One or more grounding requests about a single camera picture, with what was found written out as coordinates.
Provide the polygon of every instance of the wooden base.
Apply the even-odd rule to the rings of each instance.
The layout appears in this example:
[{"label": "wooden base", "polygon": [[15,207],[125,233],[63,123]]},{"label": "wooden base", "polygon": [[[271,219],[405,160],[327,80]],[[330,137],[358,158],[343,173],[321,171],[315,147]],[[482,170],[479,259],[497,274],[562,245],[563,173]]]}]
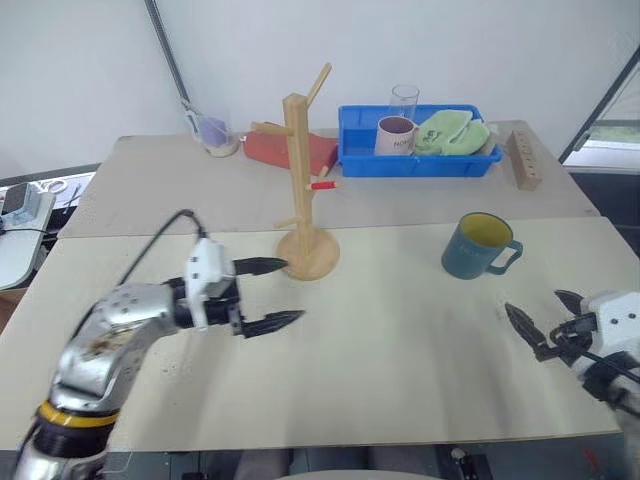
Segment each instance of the wooden base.
[{"label": "wooden base", "polygon": [[234,136],[230,139],[229,143],[225,143],[220,147],[212,147],[210,145],[205,145],[204,143],[202,146],[212,157],[224,158],[236,153],[236,150],[238,150],[238,147],[240,146],[240,139]]},{"label": "wooden base", "polygon": [[299,252],[297,230],[287,233],[276,249],[277,256],[289,262],[284,271],[298,280],[318,280],[324,277],[333,270],[340,258],[338,242],[333,235],[320,228],[313,229],[311,254],[303,257]]}]

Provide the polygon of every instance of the grey device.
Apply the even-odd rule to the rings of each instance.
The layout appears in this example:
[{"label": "grey device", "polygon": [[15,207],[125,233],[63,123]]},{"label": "grey device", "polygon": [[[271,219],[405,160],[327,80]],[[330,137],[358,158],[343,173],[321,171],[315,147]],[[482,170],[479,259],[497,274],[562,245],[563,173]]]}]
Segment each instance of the grey device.
[{"label": "grey device", "polygon": [[2,205],[2,219],[7,225],[21,225],[38,215],[40,193],[30,183],[21,183],[7,190]]}]

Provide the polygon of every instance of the green cloth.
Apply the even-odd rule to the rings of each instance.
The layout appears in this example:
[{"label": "green cloth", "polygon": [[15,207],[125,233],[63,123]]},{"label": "green cloth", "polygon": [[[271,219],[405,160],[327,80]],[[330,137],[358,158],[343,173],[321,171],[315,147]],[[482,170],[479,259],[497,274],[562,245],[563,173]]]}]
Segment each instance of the green cloth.
[{"label": "green cloth", "polygon": [[416,155],[470,155],[489,138],[482,120],[471,120],[468,110],[440,110],[418,130]]}]

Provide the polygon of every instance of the white mug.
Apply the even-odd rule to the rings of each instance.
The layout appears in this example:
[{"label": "white mug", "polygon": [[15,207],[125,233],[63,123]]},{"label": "white mug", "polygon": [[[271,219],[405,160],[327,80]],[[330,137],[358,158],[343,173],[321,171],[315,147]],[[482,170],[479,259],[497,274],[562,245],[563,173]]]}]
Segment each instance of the white mug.
[{"label": "white mug", "polygon": [[384,117],[378,122],[376,155],[411,155],[418,126],[405,117]]}]

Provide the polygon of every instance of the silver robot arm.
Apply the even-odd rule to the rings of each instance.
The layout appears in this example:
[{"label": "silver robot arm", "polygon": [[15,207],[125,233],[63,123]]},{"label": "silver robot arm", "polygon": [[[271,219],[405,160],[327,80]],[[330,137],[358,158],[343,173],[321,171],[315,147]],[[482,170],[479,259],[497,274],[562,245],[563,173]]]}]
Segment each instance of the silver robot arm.
[{"label": "silver robot arm", "polygon": [[17,480],[102,478],[107,442],[151,345],[180,329],[230,324],[246,338],[274,332],[303,311],[244,322],[236,275],[260,275],[286,262],[231,262],[206,237],[191,252],[184,278],[124,284],[98,301],[69,340],[48,398],[18,455]]}]

